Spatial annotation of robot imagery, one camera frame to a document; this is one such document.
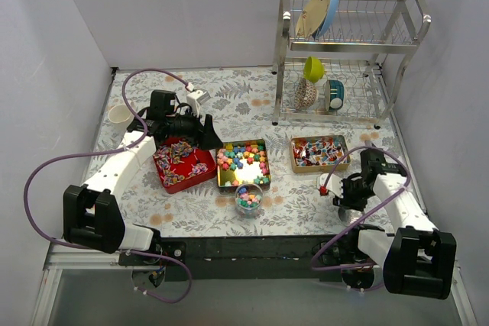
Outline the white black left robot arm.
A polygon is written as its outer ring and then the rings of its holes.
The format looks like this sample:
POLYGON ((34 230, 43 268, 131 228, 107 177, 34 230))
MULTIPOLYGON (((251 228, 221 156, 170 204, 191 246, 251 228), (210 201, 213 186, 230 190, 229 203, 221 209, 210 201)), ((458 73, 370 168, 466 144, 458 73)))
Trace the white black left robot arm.
POLYGON ((173 92, 154 90, 150 104, 133 114, 118 149, 81 186, 69 186, 63 194, 63 236, 71 243, 104 253, 136 250, 147 265, 157 263, 162 246, 156 232, 125 222, 118 200, 142 164, 169 137, 186 138, 200 150, 214 150, 221 140, 212 116, 201 113, 210 98, 200 89, 189 92, 182 104, 188 110, 178 113, 173 92))

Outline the red tin of swirl lollipops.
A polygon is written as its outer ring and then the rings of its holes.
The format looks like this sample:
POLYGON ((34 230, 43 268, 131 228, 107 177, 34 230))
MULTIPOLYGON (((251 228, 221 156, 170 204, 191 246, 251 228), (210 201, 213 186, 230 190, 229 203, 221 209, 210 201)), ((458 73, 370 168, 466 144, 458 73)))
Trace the red tin of swirl lollipops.
POLYGON ((160 182, 168 194, 216 177, 217 165, 210 151, 200 150, 186 138, 168 138, 153 154, 160 182))

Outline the green tin of star candies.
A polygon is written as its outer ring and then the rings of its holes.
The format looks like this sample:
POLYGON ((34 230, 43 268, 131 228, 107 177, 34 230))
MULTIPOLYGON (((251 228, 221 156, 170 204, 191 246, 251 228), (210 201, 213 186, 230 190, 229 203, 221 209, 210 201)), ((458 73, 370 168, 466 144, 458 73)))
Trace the green tin of star candies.
POLYGON ((224 143, 215 152, 217 186, 220 192, 232 192, 239 185, 255 184, 270 188, 271 174, 264 139, 224 143))

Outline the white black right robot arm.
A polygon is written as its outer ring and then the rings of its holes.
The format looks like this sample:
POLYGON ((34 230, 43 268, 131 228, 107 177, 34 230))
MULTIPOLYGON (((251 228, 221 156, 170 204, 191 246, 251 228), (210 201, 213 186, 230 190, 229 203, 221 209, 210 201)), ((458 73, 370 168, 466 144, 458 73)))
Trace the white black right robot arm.
POLYGON ((334 195, 333 204, 345 210, 364 211, 368 199, 384 203, 394 234, 355 225, 355 238, 346 243, 347 257, 355 263, 372 259, 382 269, 387 291, 431 299, 447 299, 455 265, 456 240, 440 231, 409 191, 407 168, 388 162, 386 151, 362 150, 361 171, 346 178, 334 173, 322 184, 334 195))

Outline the clear glass jar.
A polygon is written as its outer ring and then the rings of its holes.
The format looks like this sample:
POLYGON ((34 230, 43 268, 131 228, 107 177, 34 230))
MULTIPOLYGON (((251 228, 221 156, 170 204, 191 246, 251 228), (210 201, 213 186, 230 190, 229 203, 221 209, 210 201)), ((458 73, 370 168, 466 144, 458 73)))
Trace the clear glass jar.
POLYGON ((264 193, 255 183, 240 185, 235 191, 235 207, 246 218, 255 218, 261 213, 264 193))

